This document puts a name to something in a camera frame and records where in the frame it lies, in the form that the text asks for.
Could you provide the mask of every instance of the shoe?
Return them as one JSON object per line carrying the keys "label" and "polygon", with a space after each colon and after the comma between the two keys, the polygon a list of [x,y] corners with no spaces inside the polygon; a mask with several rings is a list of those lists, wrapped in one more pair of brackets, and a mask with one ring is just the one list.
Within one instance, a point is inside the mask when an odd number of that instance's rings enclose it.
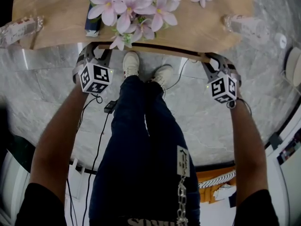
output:
{"label": "shoe", "polygon": [[161,87],[169,81],[174,73],[174,69],[171,65],[164,65],[156,70],[154,77],[151,79],[153,82],[157,82]]}
{"label": "shoe", "polygon": [[139,57],[138,55],[130,51],[128,52],[124,58],[123,58],[123,71],[124,71],[124,78],[127,78],[128,76],[131,75],[139,75]]}

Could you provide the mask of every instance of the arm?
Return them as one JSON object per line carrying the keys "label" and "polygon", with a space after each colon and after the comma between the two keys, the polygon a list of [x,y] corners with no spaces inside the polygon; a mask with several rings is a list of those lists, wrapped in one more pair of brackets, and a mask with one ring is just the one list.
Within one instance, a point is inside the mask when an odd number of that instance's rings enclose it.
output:
{"label": "arm", "polygon": [[246,107],[238,100],[231,110],[234,157],[237,172],[237,206],[253,193],[268,189],[267,163],[263,142]]}
{"label": "arm", "polygon": [[63,203],[69,160],[87,96],[77,83],[45,128],[32,160],[30,183],[46,187]]}

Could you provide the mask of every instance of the black t-shirt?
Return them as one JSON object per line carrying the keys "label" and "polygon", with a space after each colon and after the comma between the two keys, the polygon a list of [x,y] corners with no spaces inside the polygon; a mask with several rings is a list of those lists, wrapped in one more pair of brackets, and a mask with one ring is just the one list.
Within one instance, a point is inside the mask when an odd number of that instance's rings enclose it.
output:
{"label": "black t-shirt", "polygon": [[[111,225],[128,226],[141,225],[134,218],[120,218]],[[151,225],[158,222],[150,220]],[[20,225],[52,225],[65,226],[64,205],[51,191],[39,184],[29,184],[20,212],[17,215],[16,226]],[[272,205],[268,190],[260,190],[249,196],[237,209],[235,226],[278,226],[278,218]]]}

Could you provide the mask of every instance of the gray stone floor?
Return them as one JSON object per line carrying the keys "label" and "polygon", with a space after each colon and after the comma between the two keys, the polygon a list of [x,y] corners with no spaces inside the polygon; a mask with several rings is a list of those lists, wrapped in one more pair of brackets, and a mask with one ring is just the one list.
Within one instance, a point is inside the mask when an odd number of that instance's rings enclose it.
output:
{"label": "gray stone floor", "polygon": [[[272,34],[281,32],[288,47],[301,47],[301,0],[254,0],[255,15],[263,18]],[[299,96],[280,76],[287,50],[273,40],[257,46],[242,40],[237,46],[220,51],[237,66],[243,78],[242,94],[253,110],[253,117],[266,141],[287,118]],[[0,92],[10,106],[11,128],[36,145],[43,129],[73,88],[71,72],[78,58],[78,45],[65,45],[37,51],[0,50]],[[93,102],[86,109],[77,134],[73,157],[91,167],[103,127],[104,106],[119,97],[123,81],[124,52],[113,51],[110,67],[116,69],[113,84],[102,94],[101,105]],[[164,63],[174,67],[170,84],[177,81],[184,58],[139,53],[140,74],[147,80]],[[165,101],[181,126],[195,165],[233,160],[233,136],[228,109],[211,99],[206,75],[200,63],[188,61],[180,82],[166,93]],[[110,123],[104,132],[98,167],[111,136]]]}

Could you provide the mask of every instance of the jeans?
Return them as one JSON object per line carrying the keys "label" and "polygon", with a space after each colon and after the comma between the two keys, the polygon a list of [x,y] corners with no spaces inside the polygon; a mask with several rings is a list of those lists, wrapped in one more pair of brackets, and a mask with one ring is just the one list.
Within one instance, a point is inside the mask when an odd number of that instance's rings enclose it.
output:
{"label": "jeans", "polygon": [[[144,84],[135,75],[121,85],[112,137],[94,180],[90,224],[120,216],[176,220],[177,146],[187,146],[162,95],[159,84]],[[199,225],[200,195],[191,158],[184,184],[186,217],[189,225]]]}

